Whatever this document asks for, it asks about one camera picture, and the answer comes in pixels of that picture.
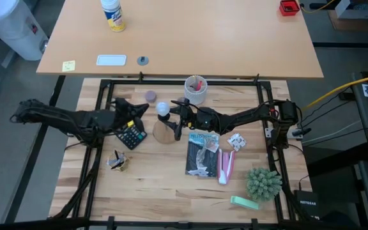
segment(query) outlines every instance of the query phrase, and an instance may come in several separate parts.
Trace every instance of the white bottle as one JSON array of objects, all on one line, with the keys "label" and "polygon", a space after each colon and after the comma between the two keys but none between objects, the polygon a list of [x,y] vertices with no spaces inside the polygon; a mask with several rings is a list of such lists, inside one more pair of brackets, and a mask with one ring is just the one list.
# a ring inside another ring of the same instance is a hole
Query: white bottle
[{"label": "white bottle", "polygon": [[120,0],[100,0],[103,11],[105,12],[110,29],[114,32],[122,32],[126,29],[126,24],[121,15]]},{"label": "white bottle", "polygon": [[0,0],[0,39],[25,60],[36,61],[48,37],[23,0]]}]

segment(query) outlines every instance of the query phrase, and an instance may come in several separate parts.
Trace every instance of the green spiky ball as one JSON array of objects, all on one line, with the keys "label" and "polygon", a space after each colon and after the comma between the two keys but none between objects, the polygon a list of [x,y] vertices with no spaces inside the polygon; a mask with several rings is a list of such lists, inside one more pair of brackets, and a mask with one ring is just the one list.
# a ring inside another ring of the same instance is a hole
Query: green spiky ball
[{"label": "green spiky ball", "polygon": [[270,201],[281,190],[282,180],[276,171],[258,168],[247,174],[247,194],[253,201]]}]

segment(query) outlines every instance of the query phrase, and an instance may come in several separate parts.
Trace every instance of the green sponge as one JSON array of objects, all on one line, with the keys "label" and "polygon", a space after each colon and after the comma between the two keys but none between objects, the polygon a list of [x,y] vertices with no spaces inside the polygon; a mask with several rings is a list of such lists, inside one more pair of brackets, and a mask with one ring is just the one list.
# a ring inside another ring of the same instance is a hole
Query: green sponge
[{"label": "green sponge", "polygon": [[242,197],[237,197],[235,195],[231,196],[231,204],[235,204],[235,205],[242,206],[244,208],[250,208],[250,209],[255,209],[255,210],[259,209],[258,203],[244,199]]}]

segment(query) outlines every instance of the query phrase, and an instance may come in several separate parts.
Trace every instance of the red pen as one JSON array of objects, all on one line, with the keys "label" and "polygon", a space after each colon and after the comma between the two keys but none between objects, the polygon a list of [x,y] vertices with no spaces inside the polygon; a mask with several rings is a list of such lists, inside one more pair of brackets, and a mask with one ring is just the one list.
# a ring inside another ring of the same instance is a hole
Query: red pen
[{"label": "red pen", "polygon": [[201,85],[203,84],[203,82],[200,80],[197,86],[196,91],[199,91],[201,89]]}]

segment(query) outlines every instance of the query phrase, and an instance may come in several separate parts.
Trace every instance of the mint green object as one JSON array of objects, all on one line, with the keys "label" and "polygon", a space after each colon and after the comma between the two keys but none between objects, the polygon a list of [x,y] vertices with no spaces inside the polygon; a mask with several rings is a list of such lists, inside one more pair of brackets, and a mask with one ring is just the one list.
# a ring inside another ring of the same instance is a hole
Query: mint green object
[{"label": "mint green object", "polygon": [[251,169],[247,174],[247,194],[256,202],[270,201],[281,190],[281,179],[277,171]]},{"label": "mint green object", "polygon": [[255,210],[259,209],[258,203],[244,199],[242,197],[237,197],[235,195],[231,196],[231,204],[235,204],[235,205],[242,206],[244,208],[250,208],[250,209],[255,209]]}]

